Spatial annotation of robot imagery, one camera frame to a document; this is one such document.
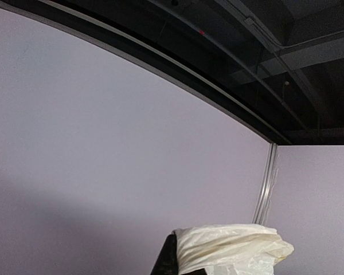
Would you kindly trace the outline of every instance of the ceiling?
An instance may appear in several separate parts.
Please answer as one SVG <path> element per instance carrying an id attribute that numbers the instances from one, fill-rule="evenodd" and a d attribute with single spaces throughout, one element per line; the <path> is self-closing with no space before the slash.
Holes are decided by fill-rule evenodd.
<path id="1" fill-rule="evenodd" d="M 344 0 L 4 0 L 0 7 L 118 48 L 277 144 L 344 144 Z"/>

